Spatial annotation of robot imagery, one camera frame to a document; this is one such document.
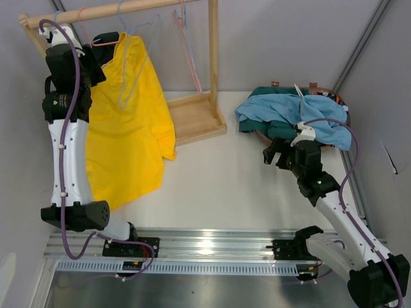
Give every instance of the cable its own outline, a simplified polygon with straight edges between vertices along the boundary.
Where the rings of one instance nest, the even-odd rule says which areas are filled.
[[[345,244],[340,239],[337,239],[336,241],[334,241],[334,243],[340,243],[342,245],[342,249],[345,249]]]
[[[353,132],[353,130],[346,125],[345,123],[335,120],[335,119],[331,119],[328,117],[324,117],[324,118],[320,118],[320,119],[314,119],[314,120],[310,120],[304,123],[304,125],[309,125],[311,123],[315,123],[315,122],[319,122],[319,121],[331,121],[334,123],[337,123],[345,128],[347,128],[347,130],[351,133],[351,135],[353,136],[353,139],[355,141],[355,145],[356,145],[356,155],[355,155],[355,159],[354,159],[354,164],[351,166],[350,170],[348,171],[348,173],[346,174],[346,176],[344,177],[344,179],[342,180],[341,186],[340,186],[340,190],[338,192],[338,197],[340,199],[340,203],[341,206],[343,208],[343,210],[346,210],[347,206],[345,205],[344,202],[344,197],[342,194],[342,191],[344,189],[344,186],[346,185],[349,177],[353,174],[354,169],[357,167],[358,165],[358,160],[360,158],[360,146],[358,144],[358,139],[357,136],[355,135],[355,133]],[[368,245],[371,246],[371,248],[373,249],[373,251],[375,252],[375,254],[381,259],[382,263],[384,264],[384,266],[387,268],[388,273],[390,274],[390,277],[394,283],[394,286],[396,288],[397,291],[397,295],[398,295],[398,304],[396,306],[396,308],[401,308],[403,306],[403,294],[401,292],[401,288],[399,286],[399,283],[397,281],[397,278],[390,266],[390,264],[388,264],[387,260],[385,260],[384,256],[382,255],[382,253],[378,250],[375,250],[376,245],[374,245],[373,241],[367,236],[367,234],[365,234],[365,232],[362,230],[361,226],[356,222],[354,216],[348,211],[345,212],[348,216],[348,218],[351,220],[351,222],[353,223],[353,225],[355,226],[355,228],[357,229],[357,231],[359,231],[359,233],[361,234],[361,236],[365,239],[365,241],[368,243]]]
[[[67,40],[67,43],[69,44],[71,52],[73,53],[74,68],[75,68],[75,81],[74,81],[73,97],[71,98],[69,109],[67,111],[66,117],[64,118],[64,122],[63,122],[63,126],[62,126],[62,132],[60,134],[60,145],[59,145],[59,150],[60,151],[59,151],[59,154],[58,154],[58,169],[59,169],[59,180],[60,180],[60,188],[61,188],[61,193],[60,193],[60,196],[61,196],[60,222],[61,222],[61,233],[62,233],[62,241],[63,241],[64,250],[66,251],[66,254],[69,256],[70,259],[78,260],[79,258],[81,258],[84,255],[85,250],[87,249],[87,245],[89,244],[90,240],[95,235],[102,238],[102,239],[105,239],[107,241],[112,240],[112,241],[114,241],[116,243],[120,243],[120,244],[136,244],[136,245],[139,245],[139,246],[145,246],[145,247],[147,247],[151,250],[152,258],[151,258],[150,262],[148,263],[148,265],[145,268],[143,268],[141,271],[139,271],[135,275],[132,275],[132,276],[128,277],[126,280],[133,279],[135,277],[140,276],[144,271],[146,271],[147,268],[149,268],[151,266],[152,262],[154,261],[155,251],[154,251],[153,247],[151,247],[149,244],[142,243],[142,242],[137,242],[137,241],[122,241],[122,240],[119,240],[119,239],[109,239],[108,237],[105,237],[104,235],[97,234],[96,232],[93,232],[86,239],[86,241],[84,243],[84,246],[83,246],[81,252],[78,255],[73,255],[73,253],[70,251],[70,247],[69,247],[69,244],[67,242],[67,234],[66,234],[66,192],[65,192],[66,183],[64,181],[64,141],[66,139],[66,131],[67,131],[67,127],[68,127],[68,124],[69,124],[69,121],[70,121],[70,117],[71,117],[71,114],[73,113],[74,107],[76,105],[78,92],[80,90],[80,61],[79,61],[78,56],[77,56],[76,48],[75,48],[72,40],[70,39],[69,35],[57,23],[55,23],[54,21],[51,21],[49,19],[42,19],[39,22],[39,28],[42,32],[44,32],[44,24],[45,23],[48,23],[48,24],[54,26],[58,31],[61,32],[61,34],[63,34],[64,38]]]

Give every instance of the white table surface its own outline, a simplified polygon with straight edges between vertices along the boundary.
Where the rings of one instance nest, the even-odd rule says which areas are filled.
[[[220,92],[218,103],[227,134],[179,146],[175,161],[165,162],[162,187],[114,213],[137,227],[266,230],[317,225],[332,230],[301,195],[290,171],[278,169],[274,162],[264,164],[266,146],[259,137],[238,131],[234,109],[248,95]],[[340,152],[336,148],[324,150],[322,163],[341,183],[345,170]],[[345,198],[353,204],[348,185]]]

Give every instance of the orange wire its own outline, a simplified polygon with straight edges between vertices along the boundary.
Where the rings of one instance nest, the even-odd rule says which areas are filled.
[[[98,47],[98,46],[107,46],[107,45],[114,45],[117,43],[120,43],[120,40],[118,40],[117,42],[108,42],[108,43],[101,43],[101,44],[95,44],[92,42],[92,39],[90,38],[87,30],[84,28],[84,25],[82,23],[82,21],[80,20],[80,14],[82,13],[82,10],[84,10],[86,7],[82,7],[81,9],[79,9],[78,13],[77,13],[77,21],[80,24],[80,27],[82,27],[83,32],[85,34],[85,36],[87,37],[87,40],[89,40],[89,43],[91,46],[93,47]]]

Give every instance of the wooden clothes rack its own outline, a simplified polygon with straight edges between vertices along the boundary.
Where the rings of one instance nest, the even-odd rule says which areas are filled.
[[[132,13],[151,8],[160,8],[180,4],[180,0],[138,0],[121,4],[120,13]],[[209,54],[210,54],[210,91],[202,95],[192,95],[185,98],[168,101],[173,118],[176,145],[199,141],[202,139],[223,135],[227,125],[217,104],[218,91],[218,0],[208,0],[209,15]],[[106,4],[82,10],[82,21],[98,19],[118,14],[118,4]],[[62,12],[57,15],[58,24],[77,22],[78,10]],[[53,20],[54,15],[30,17],[27,13],[19,16],[19,21],[27,36],[33,42],[40,54],[45,58],[48,44],[39,35],[39,22],[42,19]]]

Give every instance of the pile of clothes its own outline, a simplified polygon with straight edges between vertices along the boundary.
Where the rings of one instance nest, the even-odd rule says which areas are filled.
[[[328,92],[310,95],[308,89],[301,89],[301,92],[303,98],[295,88],[256,88],[235,110],[240,121],[239,131],[249,133],[258,130],[270,139],[292,140],[297,136],[293,126],[301,121],[327,117],[348,122],[345,104],[338,96]],[[331,121],[319,121],[310,126],[314,128],[318,142],[341,150],[350,148],[351,134],[343,126]]]

